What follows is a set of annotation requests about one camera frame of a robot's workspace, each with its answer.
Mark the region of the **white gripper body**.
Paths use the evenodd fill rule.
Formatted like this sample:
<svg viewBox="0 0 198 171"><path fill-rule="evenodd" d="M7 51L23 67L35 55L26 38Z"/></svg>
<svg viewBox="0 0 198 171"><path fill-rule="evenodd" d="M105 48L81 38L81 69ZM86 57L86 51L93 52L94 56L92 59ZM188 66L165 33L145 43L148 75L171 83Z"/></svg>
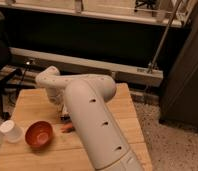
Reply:
<svg viewBox="0 0 198 171"><path fill-rule="evenodd" d="M47 97L51 103L57 106L64 106L64 98L62 89L55 89L55 88L47 88L46 89Z"/></svg>

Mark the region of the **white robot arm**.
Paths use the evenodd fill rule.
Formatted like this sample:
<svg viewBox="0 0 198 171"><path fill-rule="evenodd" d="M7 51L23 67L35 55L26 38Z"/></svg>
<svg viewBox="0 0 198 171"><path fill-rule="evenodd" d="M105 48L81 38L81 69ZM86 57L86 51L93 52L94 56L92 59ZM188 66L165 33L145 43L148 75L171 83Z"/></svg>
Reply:
<svg viewBox="0 0 198 171"><path fill-rule="evenodd" d="M107 107L116 83L103 74L60 74L50 66L35 77L48 99L62 105L96 171L144 171L135 152Z"/></svg>

